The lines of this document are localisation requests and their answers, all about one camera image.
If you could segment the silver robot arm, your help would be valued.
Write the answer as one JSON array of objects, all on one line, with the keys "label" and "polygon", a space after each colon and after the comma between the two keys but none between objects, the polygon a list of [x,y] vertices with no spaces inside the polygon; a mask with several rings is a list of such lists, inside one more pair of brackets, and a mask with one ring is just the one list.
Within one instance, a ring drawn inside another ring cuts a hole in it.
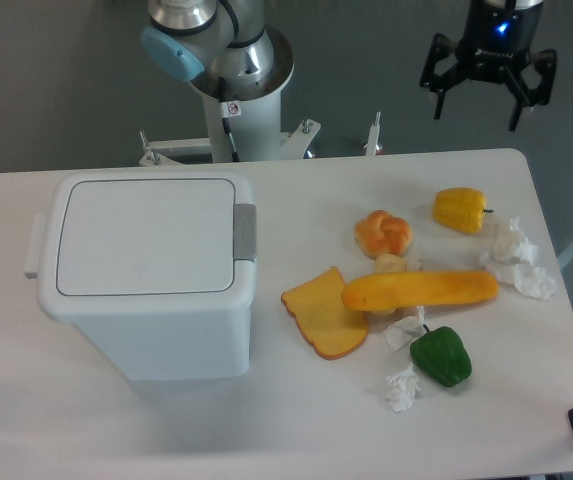
[{"label": "silver robot arm", "polygon": [[[509,122],[516,129],[523,109],[546,105],[554,84],[557,53],[534,53],[531,43],[540,1],[472,1],[462,37],[434,35],[419,84],[436,94],[434,115],[448,90],[465,80],[503,84],[515,99]],[[224,74],[226,54],[259,50],[257,69],[243,67],[243,83],[263,79],[276,63],[261,1],[151,1],[150,24],[141,33],[149,58],[180,81],[211,77],[232,85]]]}]

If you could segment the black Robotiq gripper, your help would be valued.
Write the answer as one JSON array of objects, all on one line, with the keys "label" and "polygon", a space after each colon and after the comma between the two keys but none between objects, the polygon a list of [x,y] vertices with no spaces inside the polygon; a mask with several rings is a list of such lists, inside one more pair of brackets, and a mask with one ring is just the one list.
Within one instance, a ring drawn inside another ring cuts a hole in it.
[{"label": "black Robotiq gripper", "polygon": [[[458,43],[436,33],[419,80],[436,95],[434,119],[441,118],[447,91],[467,78],[507,86],[515,99],[510,131],[516,130],[523,109],[547,105],[558,57],[555,49],[530,52],[539,19],[539,1],[471,1]],[[437,64],[451,57],[455,63],[437,74]],[[529,67],[539,76],[536,87],[529,87],[522,77]]]}]

